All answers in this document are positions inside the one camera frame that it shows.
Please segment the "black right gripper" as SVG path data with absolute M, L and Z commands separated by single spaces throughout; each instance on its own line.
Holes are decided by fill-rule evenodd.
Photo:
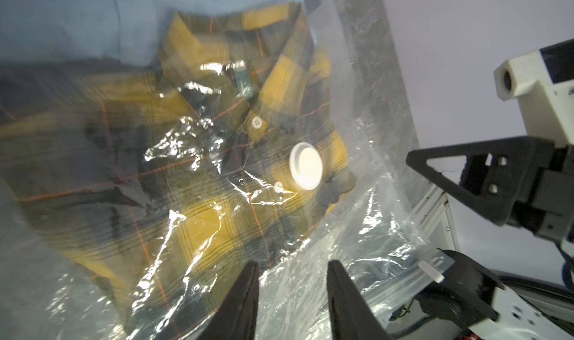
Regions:
M 463 156 L 458 183 L 429 165 Z M 573 147 L 521 136 L 414 150 L 407 165 L 492 223 L 553 243 L 573 240 Z

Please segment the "yellow plaid shirt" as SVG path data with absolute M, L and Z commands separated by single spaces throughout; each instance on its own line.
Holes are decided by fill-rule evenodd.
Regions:
M 300 142 L 323 162 L 312 191 L 289 170 Z M 196 331 L 247 262 L 276 265 L 356 182 L 330 120 L 330 59 L 297 2 L 175 12 L 143 68 L 5 68 L 1 177 L 132 339 Z

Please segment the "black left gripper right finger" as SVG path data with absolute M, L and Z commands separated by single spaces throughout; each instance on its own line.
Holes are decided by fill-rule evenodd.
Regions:
M 327 303 L 334 340 L 390 339 L 339 260 L 327 266 Z

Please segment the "light blue shirt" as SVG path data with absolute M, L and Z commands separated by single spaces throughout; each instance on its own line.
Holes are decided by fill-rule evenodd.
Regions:
M 303 0 L 1 0 L 1 62 L 153 59 L 173 12 L 234 13 Z

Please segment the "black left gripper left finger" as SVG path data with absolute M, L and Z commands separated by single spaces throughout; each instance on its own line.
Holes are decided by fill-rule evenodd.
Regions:
M 249 261 L 200 340 L 254 340 L 259 306 L 259 267 Z

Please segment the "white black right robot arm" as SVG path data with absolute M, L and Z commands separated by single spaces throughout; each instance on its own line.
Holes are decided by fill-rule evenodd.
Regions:
M 573 240 L 573 146 L 523 136 L 414 150 L 407 165 L 484 219 L 556 246 Z M 570 339 L 571 334 L 469 256 L 417 296 L 430 318 L 480 339 Z

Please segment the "clear plastic vacuum bag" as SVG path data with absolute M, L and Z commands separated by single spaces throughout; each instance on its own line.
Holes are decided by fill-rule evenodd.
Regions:
M 267 270 L 257 262 L 256 339 L 330 338 L 325 283 L 331 259 L 343 263 L 376 317 L 391 325 L 392 312 L 405 311 L 431 281 L 418 263 L 436 255 L 413 222 L 412 209 L 429 186 L 404 163 L 419 143 L 383 1 L 297 3 L 305 9 L 312 39 L 330 59 L 330 120 L 347 147 L 356 182 L 288 256 Z M 153 59 L 143 66 L 110 58 L 1 62 L 1 72 L 89 60 L 143 68 Z M 132 339 L 93 277 L 31 228 L 2 177 L 1 337 Z

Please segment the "white bag slider clip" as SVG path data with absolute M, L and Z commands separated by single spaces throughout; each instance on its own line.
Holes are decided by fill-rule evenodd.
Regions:
M 420 261 L 418 267 L 423 270 L 435 283 L 442 283 L 445 277 L 433 265 L 426 261 Z

